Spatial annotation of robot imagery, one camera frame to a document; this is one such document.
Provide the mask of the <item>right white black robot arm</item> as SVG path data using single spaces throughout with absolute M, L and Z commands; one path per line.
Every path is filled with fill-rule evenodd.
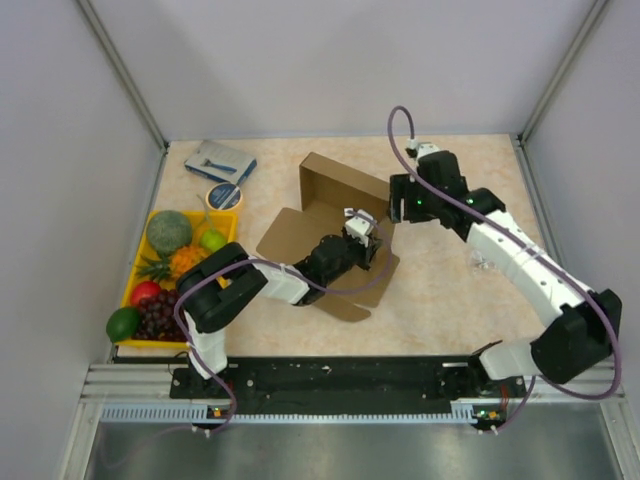
M 576 280 L 517 225 L 489 189 L 471 190 L 456 156 L 429 142 L 407 149 L 415 168 L 390 178 L 392 222 L 437 220 L 479 251 L 526 298 L 544 326 L 534 339 L 491 343 L 472 354 L 466 380 L 487 396 L 503 380 L 540 375 L 564 385 L 614 352 L 622 303 Z

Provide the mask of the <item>clear plastic wrapper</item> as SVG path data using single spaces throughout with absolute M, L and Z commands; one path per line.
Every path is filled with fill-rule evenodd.
M 469 259 L 470 266 L 479 271 L 493 270 L 495 263 L 482 254 L 479 250 L 472 250 Z

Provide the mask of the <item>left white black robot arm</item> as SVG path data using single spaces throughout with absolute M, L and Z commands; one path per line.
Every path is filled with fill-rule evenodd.
M 186 322 L 192 384 L 205 396 L 226 387 L 225 328 L 262 296 L 302 307 L 324 295 L 353 268 L 364 271 L 384 241 L 372 233 L 326 235 L 304 259 L 293 265 L 254 256 L 231 242 L 182 274 L 176 281 L 178 319 Z

